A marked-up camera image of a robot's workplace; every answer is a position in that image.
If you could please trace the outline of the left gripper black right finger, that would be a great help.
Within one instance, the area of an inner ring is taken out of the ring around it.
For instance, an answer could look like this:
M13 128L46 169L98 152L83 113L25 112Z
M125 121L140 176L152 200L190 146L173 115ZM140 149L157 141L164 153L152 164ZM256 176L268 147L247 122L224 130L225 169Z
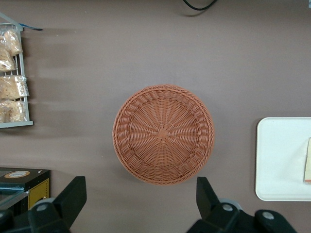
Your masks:
M258 210L253 216L239 204L227 199L219 200L206 177L198 177L196 203L201 218L189 233L295 233L287 219L272 210Z

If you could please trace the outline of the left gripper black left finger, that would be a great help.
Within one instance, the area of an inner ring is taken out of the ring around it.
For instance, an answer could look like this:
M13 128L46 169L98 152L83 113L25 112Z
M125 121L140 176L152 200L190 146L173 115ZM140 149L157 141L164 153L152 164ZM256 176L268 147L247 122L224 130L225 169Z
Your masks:
M13 216L0 212L2 233L69 233L87 200L86 178L76 176L54 199L38 201L30 210Z

